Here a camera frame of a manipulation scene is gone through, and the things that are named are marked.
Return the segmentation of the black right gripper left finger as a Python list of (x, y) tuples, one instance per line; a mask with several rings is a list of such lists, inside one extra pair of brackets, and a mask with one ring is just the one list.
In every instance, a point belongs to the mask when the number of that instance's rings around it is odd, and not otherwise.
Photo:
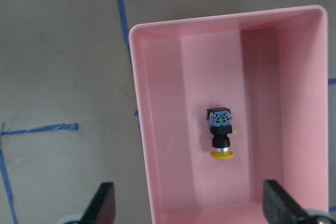
[(101, 183), (80, 223), (114, 223), (115, 203), (114, 183)]

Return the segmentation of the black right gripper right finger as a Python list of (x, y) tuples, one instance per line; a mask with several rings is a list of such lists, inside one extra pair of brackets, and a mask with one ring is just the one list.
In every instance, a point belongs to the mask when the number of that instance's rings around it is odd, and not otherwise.
[(268, 223), (307, 223), (307, 212), (276, 180), (264, 180), (263, 214)]

